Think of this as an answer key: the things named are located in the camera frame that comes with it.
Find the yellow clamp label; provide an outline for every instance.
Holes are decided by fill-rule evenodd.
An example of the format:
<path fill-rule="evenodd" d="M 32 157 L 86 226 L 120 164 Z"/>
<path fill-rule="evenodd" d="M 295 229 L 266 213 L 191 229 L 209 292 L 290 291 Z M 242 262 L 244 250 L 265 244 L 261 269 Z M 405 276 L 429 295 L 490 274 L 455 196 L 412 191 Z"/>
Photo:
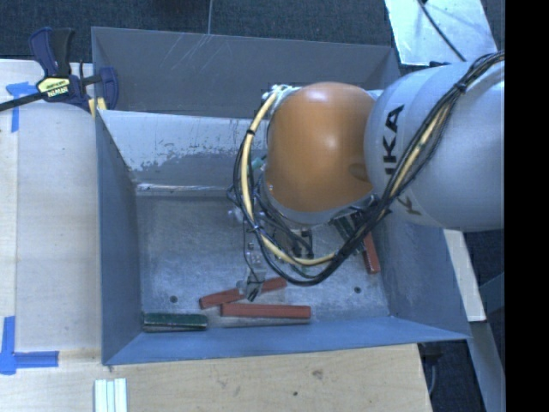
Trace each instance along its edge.
<path fill-rule="evenodd" d="M 46 78 L 40 81 L 36 88 L 41 93 L 46 93 L 48 98 L 66 94 L 69 92 L 70 80 L 67 78 Z"/>

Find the dark floor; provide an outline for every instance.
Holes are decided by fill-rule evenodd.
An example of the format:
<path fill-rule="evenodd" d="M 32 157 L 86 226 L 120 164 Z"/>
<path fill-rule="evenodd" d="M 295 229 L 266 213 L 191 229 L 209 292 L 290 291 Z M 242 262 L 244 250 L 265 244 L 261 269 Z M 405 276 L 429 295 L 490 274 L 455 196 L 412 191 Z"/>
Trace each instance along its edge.
<path fill-rule="evenodd" d="M 481 1 L 503 49 L 505 0 Z M 394 45 L 383 0 L 0 0 L 0 58 L 30 58 L 27 39 L 44 26 L 74 28 L 70 57 L 84 62 L 92 58 L 91 26 Z M 466 240 L 480 285 L 503 271 L 503 231 L 467 233 Z M 504 309 L 490 321 L 505 364 Z M 483 411 L 466 343 L 441 349 L 435 412 Z"/>

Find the cable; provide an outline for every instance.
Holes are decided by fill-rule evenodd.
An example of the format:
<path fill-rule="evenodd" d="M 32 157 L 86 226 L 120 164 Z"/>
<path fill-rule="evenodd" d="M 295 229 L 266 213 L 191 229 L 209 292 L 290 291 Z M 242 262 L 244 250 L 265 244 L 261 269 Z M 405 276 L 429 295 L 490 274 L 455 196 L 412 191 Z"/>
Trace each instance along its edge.
<path fill-rule="evenodd" d="M 438 34 L 441 36 L 441 38 L 444 40 L 444 42 L 449 46 L 449 48 L 456 54 L 456 56 L 461 59 L 461 61 L 467 61 L 463 55 L 455 48 L 454 44 L 448 39 L 448 37 L 444 34 L 444 32 L 438 27 L 438 24 L 432 19 L 431 14 L 429 14 L 429 11 L 427 11 L 425 5 L 421 0 L 417 0 L 419 6 L 421 7 L 421 10 L 423 10 L 423 13 L 429 20 L 429 22 L 432 24 L 432 26 L 435 28 L 435 30 L 438 32 Z"/>
<path fill-rule="evenodd" d="M 208 35 L 212 33 L 212 12 L 214 10 L 214 0 L 209 0 L 208 9 Z"/>

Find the red wooden block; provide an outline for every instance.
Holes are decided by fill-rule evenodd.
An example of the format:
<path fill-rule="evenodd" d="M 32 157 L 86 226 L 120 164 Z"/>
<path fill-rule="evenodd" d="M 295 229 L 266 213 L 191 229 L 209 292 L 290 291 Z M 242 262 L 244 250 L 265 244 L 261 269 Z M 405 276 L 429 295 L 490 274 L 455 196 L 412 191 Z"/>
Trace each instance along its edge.
<path fill-rule="evenodd" d="M 263 283 L 262 292 L 272 292 L 273 290 L 284 288 L 286 285 L 286 279 L 282 277 L 268 279 Z M 244 295 L 240 294 L 237 288 L 232 288 L 223 292 L 203 296 L 198 300 L 198 303 L 202 309 L 205 309 L 242 299 L 244 299 Z"/>
<path fill-rule="evenodd" d="M 381 266 L 379 265 L 379 257 L 377 256 L 376 246 L 374 245 L 374 239 L 371 237 L 371 233 L 368 233 L 364 237 L 365 249 L 362 252 L 364 258 L 364 264 L 366 270 L 370 274 L 379 273 Z"/>
<path fill-rule="evenodd" d="M 221 316 L 238 318 L 311 318 L 310 306 L 286 306 L 276 304 L 223 304 Z"/>

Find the clamp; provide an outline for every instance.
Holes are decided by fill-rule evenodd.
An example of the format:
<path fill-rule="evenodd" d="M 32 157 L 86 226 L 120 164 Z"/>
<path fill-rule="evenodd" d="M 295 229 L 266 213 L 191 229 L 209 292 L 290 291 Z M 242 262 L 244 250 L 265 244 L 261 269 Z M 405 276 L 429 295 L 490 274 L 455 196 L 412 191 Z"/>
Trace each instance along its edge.
<path fill-rule="evenodd" d="M 71 104 L 94 114 L 94 100 L 86 93 L 86 86 L 99 82 L 102 84 L 102 98 L 106 108 L 115 107 L 118 101 L 118 79 L 112 67 L 101 67 L 99 74 L 84 77 L 81 61 L 80 77 L 72 75 L 69 49 L 74 34 L 71 28 L 42 27 L 30 36 L 28 43 L 31 53 L 42 67 L 44 78 L 36 83 L 36 93 L 0 104 L 0 112 L 36 100 L 45 100 Z"/>

